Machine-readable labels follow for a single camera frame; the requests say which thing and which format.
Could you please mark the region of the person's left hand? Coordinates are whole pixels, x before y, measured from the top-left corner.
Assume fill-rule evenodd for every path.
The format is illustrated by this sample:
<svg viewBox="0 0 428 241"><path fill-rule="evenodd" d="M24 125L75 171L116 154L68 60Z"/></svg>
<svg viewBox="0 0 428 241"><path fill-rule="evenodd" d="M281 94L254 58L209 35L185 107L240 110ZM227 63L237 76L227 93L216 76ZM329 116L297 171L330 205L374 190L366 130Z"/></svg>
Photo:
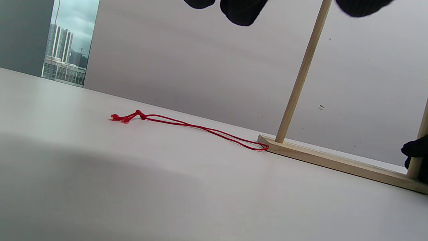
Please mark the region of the person's left hand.
<svg viewBox="0 0 428 241"><path fill-rule="evenodd" d="M250 26L266 6L267 0L221 0L220 9L238 26ZM372 15L390 5L391 0L336 0L339 9L352 18Z"/></svg>

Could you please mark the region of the person's right hand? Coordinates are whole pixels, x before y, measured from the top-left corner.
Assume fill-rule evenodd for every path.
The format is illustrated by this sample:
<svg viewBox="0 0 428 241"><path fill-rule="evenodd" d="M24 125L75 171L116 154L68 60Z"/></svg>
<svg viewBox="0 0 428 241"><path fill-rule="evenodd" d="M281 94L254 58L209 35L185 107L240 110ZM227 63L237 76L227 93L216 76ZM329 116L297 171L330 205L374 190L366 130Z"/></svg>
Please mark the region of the person's right hand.
<svg viewBox="0 0 428 241"><path fill-rule="evenodd" d="M410 141L401 148L402 154L407 156L405 168L409 168L411 158L422 158L418 180L428 183L428 136L423 136L417 140Z"/></svg>

